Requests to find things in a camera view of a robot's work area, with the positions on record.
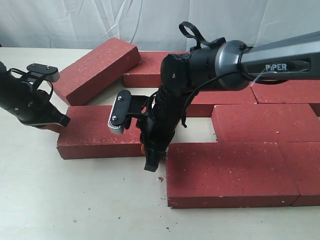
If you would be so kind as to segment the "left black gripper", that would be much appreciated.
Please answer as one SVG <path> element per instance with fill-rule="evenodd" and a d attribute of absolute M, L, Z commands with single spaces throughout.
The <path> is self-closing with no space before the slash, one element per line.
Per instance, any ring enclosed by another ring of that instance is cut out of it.
<path fill-rule="evenodd" d="M 51 94 L 11 74 L 4 77 L 4 110 L 26 126 L 66 128 L 70 118 L 50 102 Z"/>

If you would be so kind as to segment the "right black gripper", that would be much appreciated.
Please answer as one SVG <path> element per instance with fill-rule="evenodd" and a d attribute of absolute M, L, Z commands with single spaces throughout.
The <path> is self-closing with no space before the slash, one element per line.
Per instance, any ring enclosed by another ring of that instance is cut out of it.
<path fill-rule="evenodd" d="M 175 96 L 165 87 L 160 87 L 147 100 L 143 118 L 136 123 L 145 152 L 145 171 L 156 172 L 160 161 L 166 158 L 167 147 L 173 139 L 189 96 L 189 92 Z"/>

